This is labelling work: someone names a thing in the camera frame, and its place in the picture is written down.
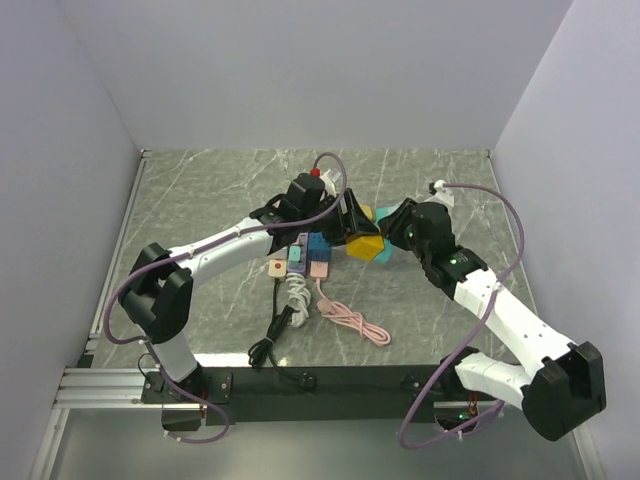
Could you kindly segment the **large yellow cube plug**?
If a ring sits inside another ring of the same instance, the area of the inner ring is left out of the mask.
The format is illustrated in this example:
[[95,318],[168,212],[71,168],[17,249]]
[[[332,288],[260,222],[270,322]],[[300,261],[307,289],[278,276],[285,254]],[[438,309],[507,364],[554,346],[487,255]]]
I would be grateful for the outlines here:
[[348,256],[367,262],[373,261],[383,250],[384,239],[381,235],[363,235],[346,243]]

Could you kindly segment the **teal power strip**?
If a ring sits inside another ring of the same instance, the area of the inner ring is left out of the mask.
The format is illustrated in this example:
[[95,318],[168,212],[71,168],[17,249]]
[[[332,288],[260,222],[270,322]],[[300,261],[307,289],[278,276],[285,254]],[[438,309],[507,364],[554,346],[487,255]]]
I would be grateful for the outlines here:
[[[375,225],[378,226],[381,219],[386,218],[393,214],[399,207],[399,204],[381,207],[375,210]],[[393,253],[393,245],[388,241],[384,240],[384,248],[383,250],[374,258],[374,262],[385,265],[391,259]]]

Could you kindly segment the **blue cube adapter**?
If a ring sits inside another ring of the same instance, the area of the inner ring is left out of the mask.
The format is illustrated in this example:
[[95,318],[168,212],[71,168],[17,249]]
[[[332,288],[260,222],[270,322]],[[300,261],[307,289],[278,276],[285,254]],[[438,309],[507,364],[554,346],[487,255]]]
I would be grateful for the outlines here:
[[307,257],[310,262],[329,263],[332,247],[321,232],[310,232],[307,238]]

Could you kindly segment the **pink power strip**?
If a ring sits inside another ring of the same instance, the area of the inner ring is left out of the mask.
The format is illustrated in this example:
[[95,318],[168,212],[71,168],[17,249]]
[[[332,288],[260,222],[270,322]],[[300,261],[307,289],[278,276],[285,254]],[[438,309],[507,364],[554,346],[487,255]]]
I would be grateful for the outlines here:
[[328,278],[329,263],[321,261],[312,261],[310,263],[309,275],[315,280],[324,281]]

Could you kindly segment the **small yellow plug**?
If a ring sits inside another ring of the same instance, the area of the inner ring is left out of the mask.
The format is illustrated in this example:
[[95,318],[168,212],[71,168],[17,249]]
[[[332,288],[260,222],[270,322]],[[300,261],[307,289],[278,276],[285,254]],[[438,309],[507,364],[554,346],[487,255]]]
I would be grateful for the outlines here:
[[363,211],[365,217],[372,223],[375,222],[375,211],[368,205],[362,204],[361,210]]

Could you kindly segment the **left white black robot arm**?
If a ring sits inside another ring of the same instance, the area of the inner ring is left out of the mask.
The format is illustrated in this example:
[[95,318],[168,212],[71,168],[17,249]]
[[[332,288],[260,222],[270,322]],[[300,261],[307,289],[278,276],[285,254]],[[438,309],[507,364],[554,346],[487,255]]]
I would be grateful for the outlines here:
[[286,192],[218,234],[172,249],[152,243],[141,251],[117,300],[166,372],[164,389],[173,399],[186,402],[206,389],[203,368],[184,335],[194,290],[241,263],[293,245],[303,233],[315,232],[329,245],[341,246],[379,231],[350,189],[336,192],[328,181],[303,173]]

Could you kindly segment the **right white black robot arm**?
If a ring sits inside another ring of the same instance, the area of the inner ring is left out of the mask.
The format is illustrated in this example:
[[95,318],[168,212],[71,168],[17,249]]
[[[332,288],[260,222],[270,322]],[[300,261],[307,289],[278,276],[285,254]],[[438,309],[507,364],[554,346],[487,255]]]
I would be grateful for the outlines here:
[[460,399],[487,394],[519,408],[543,438],[557,441],[606,407],[604,361],[590,342],[576,344],[518,300],[473,251],[457,244],[448,208],[405,199],[380,219],[382,236],[412,252],[427,279],[477,316],[515,355],[507,364],[463,342],[422,387],[401,426],[408,427],[434,385]]

